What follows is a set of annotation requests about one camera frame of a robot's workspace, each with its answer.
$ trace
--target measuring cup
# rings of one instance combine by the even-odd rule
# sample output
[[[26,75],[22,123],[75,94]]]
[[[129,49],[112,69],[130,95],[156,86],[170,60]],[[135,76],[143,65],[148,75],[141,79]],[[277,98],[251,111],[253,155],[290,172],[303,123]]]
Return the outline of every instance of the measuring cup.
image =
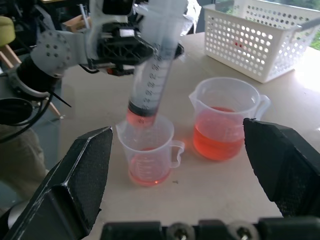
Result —
[[[122,121],[116,125],[116,130],[133,182],[142,186],[158,185],[169,176],[172,168],[179,167],[185,144],[172,140],[175,128],[166,117],[158,115],[148,128]],[[180,148],[174,162],[171,159],[172,147]]]
[[[244,145],[244,118],[260,120],[271,102],[250,84],[216,77],[198,84],[189,95],[195,109],[193,145],[204,157],[224,161]]]

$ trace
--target white plastic basket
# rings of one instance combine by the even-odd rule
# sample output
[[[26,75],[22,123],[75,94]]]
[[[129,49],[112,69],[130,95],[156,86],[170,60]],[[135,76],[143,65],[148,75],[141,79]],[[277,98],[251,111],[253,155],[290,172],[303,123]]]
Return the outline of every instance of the white plastic basket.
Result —
[[[320,11],[261,0],[204,9],[205,54],[261,83],[294,69],[320,28]]]

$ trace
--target yellow chair seat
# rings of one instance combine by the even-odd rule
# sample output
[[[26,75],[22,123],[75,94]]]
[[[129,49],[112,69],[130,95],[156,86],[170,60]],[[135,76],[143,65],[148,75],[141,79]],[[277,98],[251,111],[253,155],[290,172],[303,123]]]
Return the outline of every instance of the yellow chair seat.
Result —
[[[13,21],[5,16],[0,16],[0,47],[15,40],[15,26]]]

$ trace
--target syringe barrel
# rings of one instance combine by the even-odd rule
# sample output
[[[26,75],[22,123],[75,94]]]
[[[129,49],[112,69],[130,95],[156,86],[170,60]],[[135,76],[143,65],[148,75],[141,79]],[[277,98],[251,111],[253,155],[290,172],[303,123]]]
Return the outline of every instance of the syringe barrel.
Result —
[[[129,110],[141,117],[157,111],[183,27],[187,0],[149,0],[141,38],[157,49],[153,58],[137,66]]]

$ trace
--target measuring cup handle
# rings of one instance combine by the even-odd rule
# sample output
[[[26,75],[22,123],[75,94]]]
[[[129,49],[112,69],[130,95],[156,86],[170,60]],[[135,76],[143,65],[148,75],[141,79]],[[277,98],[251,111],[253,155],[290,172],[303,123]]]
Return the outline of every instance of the measuring cup handle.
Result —
[[[262,115],[270,107],[271,101],[266,95],[260,95],[260,106],[256,110],[254,118],[260,121]]]
[[[185,151],[185,143],[182,141],[178,140],[172,140],[171,141],[171,147],[178,147],[180,148],[178,151],[178,154],[176,156],[177,162],[172,162],[171,163],[171,168],[175,169],[180,166],[181,163],[181,154]]]

